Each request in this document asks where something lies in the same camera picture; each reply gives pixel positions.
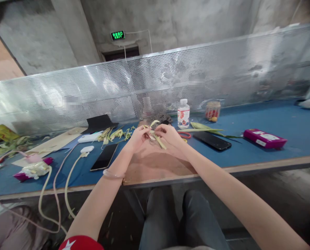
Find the green exit sign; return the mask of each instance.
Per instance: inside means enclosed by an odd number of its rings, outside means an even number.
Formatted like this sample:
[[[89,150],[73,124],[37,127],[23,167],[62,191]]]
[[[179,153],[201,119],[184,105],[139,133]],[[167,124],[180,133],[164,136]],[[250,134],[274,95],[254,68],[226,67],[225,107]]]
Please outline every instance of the green exit sign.
[[[125,39],[125,34],[124,34],[123,31],[113,32],[113,33],[111,33],[111,38],[112,38],[113,41],[120,40],[120,39]]]

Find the pink box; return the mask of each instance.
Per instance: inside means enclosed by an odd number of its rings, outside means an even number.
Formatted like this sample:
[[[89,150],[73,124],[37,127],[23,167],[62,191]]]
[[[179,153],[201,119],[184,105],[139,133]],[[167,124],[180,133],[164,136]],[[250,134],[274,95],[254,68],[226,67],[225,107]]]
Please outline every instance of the pink box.
[[[264,148],[282,148],[287,142],[287,139],[268,134],[256,128],[244,131],[243,136]]]

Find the perforated metal panel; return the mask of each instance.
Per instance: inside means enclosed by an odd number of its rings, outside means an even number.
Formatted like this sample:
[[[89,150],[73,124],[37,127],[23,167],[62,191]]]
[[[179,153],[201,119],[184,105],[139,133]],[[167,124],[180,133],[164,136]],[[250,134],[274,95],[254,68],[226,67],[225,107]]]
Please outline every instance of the perforated metal panel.
[[[33,134],[102,114],[121,122],[174,113],[181,98],[196,111],[215,99],[232,106],[303,94],[307,53],[310,25],[302,25],[2,81],[0,124]],[[65,97],[80,97],[82,109],[66,110]]]

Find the phone screen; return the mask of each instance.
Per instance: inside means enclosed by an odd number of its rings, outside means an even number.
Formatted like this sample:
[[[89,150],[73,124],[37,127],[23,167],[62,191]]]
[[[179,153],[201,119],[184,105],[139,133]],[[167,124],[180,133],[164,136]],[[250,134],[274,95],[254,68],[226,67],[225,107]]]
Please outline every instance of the phone screen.
[[[107,145],[103,152],[100,154],[95,164],[92,166],[90,171],[96,171],[100,169],[106,169],[112,160],[112,157],[117,149],[118,144]]]
[[[196,132],[194,133],[193,137],[206,143],[207,145],[218,151],[224,151],[231,147],[230,142],[220,139],[209,132]]]

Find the white cable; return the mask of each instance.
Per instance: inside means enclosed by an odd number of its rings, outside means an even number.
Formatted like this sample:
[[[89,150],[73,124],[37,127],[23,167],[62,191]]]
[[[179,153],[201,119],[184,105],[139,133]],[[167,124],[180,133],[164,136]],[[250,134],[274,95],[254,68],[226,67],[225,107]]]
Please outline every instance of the white cable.
[[[4,157],[6,157],[7,155],[9,155],[9,154],[12,153],[12,152],[15,152],[15,151],[10,151],[10,152],[4,154],[3,156],[1,156],[0,161],[1,161]],[[9,213],[12,213],[12,214],[14,214],[14,215],[16,215],[16,216],[19,216],[19,217],[23,218],[24,220],[28,221],[29,223],[33,224],[34,226],[36,226],[36,227],[38,227],[38,228],[40,228],[40,229],[42,229],[42,230],[44,230],[44,231],[47,231],[47,232],[49,232],[49,233],[58,233],[58,232],[60,231],[60,228],[62,228],[63,231],[64,231],[65,233],[67,233],[67,231],[65,230],[65,228],[64,228],[63,226],[61,226],[61,224],[60,224],[59,222],[57,222],[56,220],[51,219],[51,218],[45,216],[45,215],[43,214],[42,210],[41,210],[41,203],[42,203],[43,193],[44,193],[44,190],[45,190],[46,185],[47,185],[47,183],[48,183],[48,180],[50,179],[51,173],[52,173],[52,168],[50,167],[50,168],[49,168],[49,174],[48,174],[48,176],[47,176],[47,178],[46,178],[45,184],[44,184],[44,186],[43,186],[43,188],[42,188],[42,190],[41,190],[41,194],[40,194],[40,197],[39,197],[38,210],[39,210],[39,213],[40,213],[41,216],[43,216],[45,219],[48,219],[48,220],[54,222],[55,224],[57,224],[57,225],[59,226],[58,229],[57,229],[57,231],[52,231],[52,230],[46,229],[46,228],[44,228],[44,227],[38,225],[37,223],[33,222],[33,221],[30,220],[29,218],[27,218],[27,217],[25,217],[25,216],[23,216],[23,215],[20,215],[19,213],[16,213],[16,212],[12,211],[11,209],[9,209],[8,207],[6,207],[6,206],[5,206],[4,204],[2,204],[1,202],[0,202],[0,206],[3,207],[4,209],[6,209]]]
[[[153,52],[153,48],[152,48],[152,40],[150,38],[150,32],[149,30],[143,30],[143,31],[136,31],[136,32],[125,32],[125,34],[135,34],[135,33],[141,33],[141,32],[145,32],[148,31],[148,35],[149,35],[149,42],[150,42],[150,50]]]
[[[294,19],[295,15],[296,15],[296,13],[297,13],[297,11],[298,11],[300,5],[301,5],[301,2],[302,2],[302,0],[300,0],[300,2],[297,4],[297,7],[296,7],[296,9],[295,9],[295,11],[294,11],[294,14],[293,14],[293,16],[292,16],[291,22],[290,22],[289,24],[292,24],[293,19]]]
[[[42,217],[44,217],[46,220],[49,220],[49,221],[52,221],[53,223],[57,224],[59,227],[61,227],[61,229],[65,232],[65,234],[67,234],[67,230],[61,225],[59,224],[59,222],[57,222],[56,220],[50,218],[50,217],[47,217],[43,211],[41,210],[41,203],[42,203],[42,200],[43,200],[43,195],[44,195],[44,191],[45,191],[45,188],[46,188],[46,185],[48,183],[48,180],[50,179],[51,177],[51,173],[52,173],[52,167],[51,166],[48,166],[50,168],[50,171],[48,172],[48,176],[46,178],[46,181],[45,181],[45,184],[41,190],[41,193],[40,193],[40,197],[39,197],[39,203],[38,203],[38,210],[39,210],[39,213]]]
[[[127,62],[126,60],[126,47],[124,46],[124,52],[125,52],[125,62]]]
[[[68,196],[67,196],[67,189],[68,189],[68,183],[69,183],[69,179],[71,178],[71,175],[72,175],[72,172],[73,172],[73,169],[76,165],[76,163],[79,161],[79,159],[83,156],[83,153],[77,158],[77,160],[74,162],[74,165],[72,166],[70,172],[69,172],[69,175],[68,175],[68,178],[67,178],[67,181],[66,181],[66,185],[65,185],[65,201],[66,201],[66,206],[67,206],[67,209],[68,209],[68,212],[69,214],[75,219],[76,215],[73,213],[70,205],[69,205],[69,202],[68,202]]]

